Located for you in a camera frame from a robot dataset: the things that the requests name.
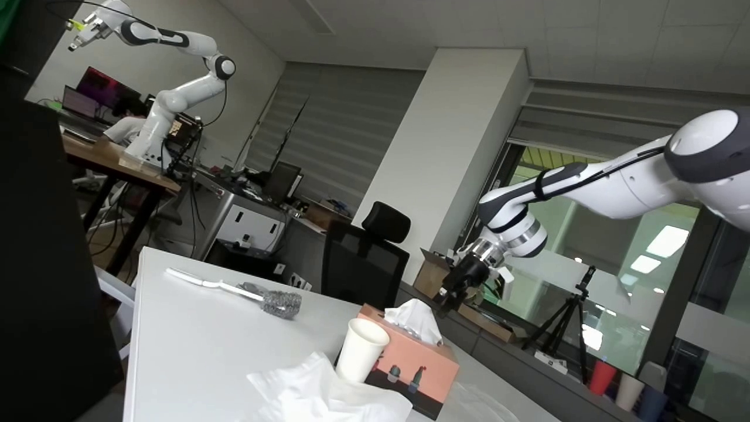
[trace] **white cup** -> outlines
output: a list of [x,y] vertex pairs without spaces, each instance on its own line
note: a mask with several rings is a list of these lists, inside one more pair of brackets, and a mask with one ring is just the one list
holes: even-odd
[[353,319],[346,336],[342,354],[335,370],[355,384],[362,384],[381,358],[389,333],[371,319]]
[[616,406],[623,409],[634,409],[641,390],[643,390],[643,382],[623,373],[619,377]]

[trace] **ceiling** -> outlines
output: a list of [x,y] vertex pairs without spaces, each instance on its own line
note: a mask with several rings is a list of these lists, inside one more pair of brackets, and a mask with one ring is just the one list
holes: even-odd
[[750,94],[750,0],[224,0],[286,60],[428,68],[526,47],[533,77]]

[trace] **red object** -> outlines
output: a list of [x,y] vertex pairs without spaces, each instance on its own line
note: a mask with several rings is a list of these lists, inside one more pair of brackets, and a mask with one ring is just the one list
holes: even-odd
[[610,384],[614,382],[614,375],[616,375],[614,366],[610,366],[607,361],[595,361],[593,373],[588,377],[588,388],[595,396],[602,396],[610,388]]

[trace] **white wall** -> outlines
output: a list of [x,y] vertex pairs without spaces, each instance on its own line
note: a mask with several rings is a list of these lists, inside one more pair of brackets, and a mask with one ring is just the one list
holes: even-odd
[[[285,73],[285,60],[248,33],[220,2],[209,0],[127,0],[131,12],[156,25],[173,29],[198,29],[219,40],[226,56],[237,60],[237,74],[230,80],[226,115],[204,131],[203,161],[233,163],[244,137],[254,129],[266,100]],[[158,94],[179,86],[207,73],[198,56],[185,56],[172,47],[149,45],[127,47],[118,36],[94,41],[76,54],[69,52],[71,33],[62,36],[28,100],[62,97],[63,86],[76,86],[87,66],[94,66],[116,80]],[[207,122],[217,116],[224,97],[217,95],[191,113]]]
[[404,280],[422,264],[421,247],[446,247],[477,199],[528,88],[521,48],[439,48],[363,196],[412,218]]

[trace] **black chair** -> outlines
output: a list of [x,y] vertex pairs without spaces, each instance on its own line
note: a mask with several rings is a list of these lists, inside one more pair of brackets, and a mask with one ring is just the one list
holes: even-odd
[[322,291],[357,304],[394,306],[409,253],[389,238],[401,241],[411,220],[376,200],[363,227],[348,222],[329,227]]

